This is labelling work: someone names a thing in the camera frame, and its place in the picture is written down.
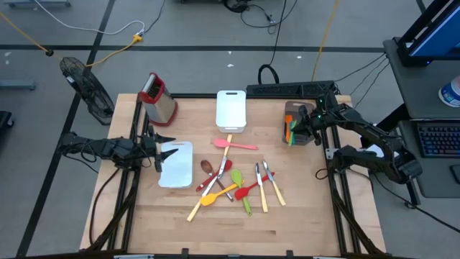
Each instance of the green spatula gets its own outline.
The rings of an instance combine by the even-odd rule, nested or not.
[[[242,172],[240,172],[237,169],[233,169],[233,171],[231,172],[231,179],[233,180],[234,183],[238,185],[238,188],[242,187],[242,181],[243,181]],[[252,215],[251,207],[246,197],[243,198],[243,204],[244,204],[244,208],[246,209],[247,214],[251,216]]]

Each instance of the black bracket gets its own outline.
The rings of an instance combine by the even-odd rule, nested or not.
[[[286,258],[294,259],[294,252],[292,250],[286,250]]]
[[[188,248],[182,248],[182,253],[180,254],[180,259],[188,259]]]

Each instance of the computer monitor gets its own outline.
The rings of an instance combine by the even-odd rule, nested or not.
[[[460,1],[433,1],[404,36],[395,39],[404,66],[460,60]]]

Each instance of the pink spatula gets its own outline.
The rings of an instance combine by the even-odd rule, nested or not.
[[[240,147],[240,148],[246,148],[250,150],[258,150],[259,148],[253,145],[240,145],[240,144],[235,144],[235,143],[230,143],[226,141],[225,139],[214,139],[214,145],[216,147]]]

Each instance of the keyboard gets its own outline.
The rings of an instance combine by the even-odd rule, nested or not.
[[[299,97],[315,99],[322,96],[327,90],[334,89],[333,81],[314,81],[300,83],[272,83],[251,85],[246,87],[247,95]]]
[[[460,158],[460,122],[417,122],[420,151],[426,158]]]

